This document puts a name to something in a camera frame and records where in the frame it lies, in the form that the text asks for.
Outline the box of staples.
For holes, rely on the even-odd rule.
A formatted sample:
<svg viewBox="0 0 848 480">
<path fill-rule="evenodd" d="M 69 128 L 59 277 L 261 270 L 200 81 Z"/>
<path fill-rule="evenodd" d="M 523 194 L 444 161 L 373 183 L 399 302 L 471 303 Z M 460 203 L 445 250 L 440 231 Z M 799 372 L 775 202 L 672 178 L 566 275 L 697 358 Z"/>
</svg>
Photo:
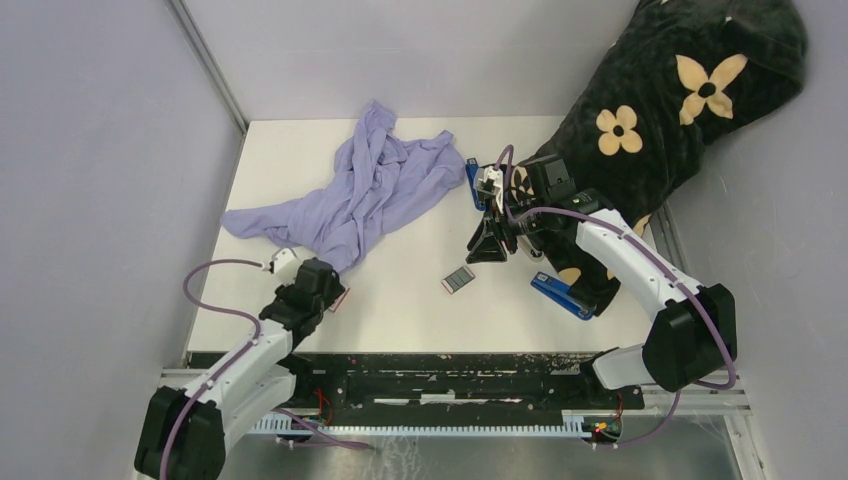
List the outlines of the box of staples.
<svg viewBox="0 0 848 480">
<path fill-rule="evenodd" d="M 457 291 L 467 286 L 476 278 L 475 274 L 467 265 L 456 269 L 441 280 L 441 285 L 450 294 L 454 295 Z"/>
</svg>

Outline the beige and black stapler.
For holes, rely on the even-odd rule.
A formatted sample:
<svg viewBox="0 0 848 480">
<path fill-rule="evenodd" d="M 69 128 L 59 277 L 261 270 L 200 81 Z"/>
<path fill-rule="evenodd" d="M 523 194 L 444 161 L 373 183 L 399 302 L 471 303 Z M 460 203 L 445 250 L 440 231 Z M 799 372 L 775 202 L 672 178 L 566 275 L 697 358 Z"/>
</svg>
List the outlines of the beige and black stapler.
<svg viewBox="0 0 848 480">
<path fill-rule="evenodd" d="M 532 238 L 522 236 L 518 239 L 518 243 L 525 254 L 534 262 L 541 262 L 545 258 L 544 251 L 536 245 Z"/>
</svg>

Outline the blue stapler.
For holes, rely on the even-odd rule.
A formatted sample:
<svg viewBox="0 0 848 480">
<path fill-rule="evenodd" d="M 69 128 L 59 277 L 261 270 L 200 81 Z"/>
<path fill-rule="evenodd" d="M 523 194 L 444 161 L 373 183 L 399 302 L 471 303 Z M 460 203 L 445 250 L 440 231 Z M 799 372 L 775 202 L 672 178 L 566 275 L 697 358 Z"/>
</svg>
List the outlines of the blue stapler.
<svg viewBox="0 0 848 480">
<path fill-rule="evenodd" d="M 484 201 L 480 198 L 479 192 L 476 189 L 475 181 L 480 166 L 474 157 L 466 160 L 465 171 L 471 191 L 472 202 L 476 210 L 483 212 L 485 210 Z"/>
<path fill-rule="evenodd" d="M 573 298 L 570 295 L 571 287 L 557 277 L 538 272 L 530 285 L 578 319 L 588 321 L 594 317 L 594 308 Z"/>
</svg>

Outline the red white staple box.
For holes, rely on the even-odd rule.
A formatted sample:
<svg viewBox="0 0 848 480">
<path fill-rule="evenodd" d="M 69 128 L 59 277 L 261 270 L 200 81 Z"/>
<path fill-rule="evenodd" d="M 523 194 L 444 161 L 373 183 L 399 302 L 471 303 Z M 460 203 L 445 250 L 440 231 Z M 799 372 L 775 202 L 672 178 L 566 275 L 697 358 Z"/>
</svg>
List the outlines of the red white staple box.
<svg viewBox="0 0 848 480">
<path fill-rule="evenodd" d="M 346 288 L 337 298 L 336 300 L 328 307 L 328 311 L 335 313 L 338 311 L 348 294 L 350 293 L 350 289 Z"/>
</svg>

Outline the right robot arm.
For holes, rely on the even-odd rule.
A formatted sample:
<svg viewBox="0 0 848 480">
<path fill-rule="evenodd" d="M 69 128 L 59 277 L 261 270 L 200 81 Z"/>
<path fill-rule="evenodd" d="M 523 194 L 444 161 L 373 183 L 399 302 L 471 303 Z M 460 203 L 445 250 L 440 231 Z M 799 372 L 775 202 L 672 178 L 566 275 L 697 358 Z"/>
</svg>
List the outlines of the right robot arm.
<svg viewBox="0 0 848 480">
<path fill-rule="evenodd" d="M 655 384 L 668 392 L 704 386 L 706 376 L 722 367 L 728 370 L 722 386 L 731 388 L 737 355 L 732 293 L 721 284 L 706 287 L 662 258 L 597 190 L 577 190 L 561 158 L 528 165 L 528 193 L 507 184 L 511 162 L 506 149 L 494 165 L 466 165 L 483 213 L 467 245 L 467 263 L 501 263 L 517 251 L 520 238 L 537 246 L 543 233 L 563 234 L 568 246 L 611 270 L 653 321 L 643 343 L 588 362 L 577 382 L 580 400 L 602 408 L 629 385 Z"/>
</svg>

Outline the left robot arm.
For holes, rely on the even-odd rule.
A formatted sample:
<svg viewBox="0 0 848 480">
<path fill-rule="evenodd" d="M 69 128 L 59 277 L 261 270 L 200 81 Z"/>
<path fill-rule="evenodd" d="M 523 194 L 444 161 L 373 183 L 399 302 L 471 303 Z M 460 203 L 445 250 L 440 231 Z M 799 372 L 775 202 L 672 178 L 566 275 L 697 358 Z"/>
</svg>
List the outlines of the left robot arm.
<svg viewBox="0 0 848 480">
<path fill-rule="evenodd" d="M 286 272 L 241 344 L 181 387 L 151 396 L 133 466 L 153 479 L 216 479 L 235 444 L 274 407 L 307 404 L 314 379 L 283 360 L 311 335 L 345 293 L 338 273 L 317 258 L 288 256 L 269 264 Z"/>
</svg>

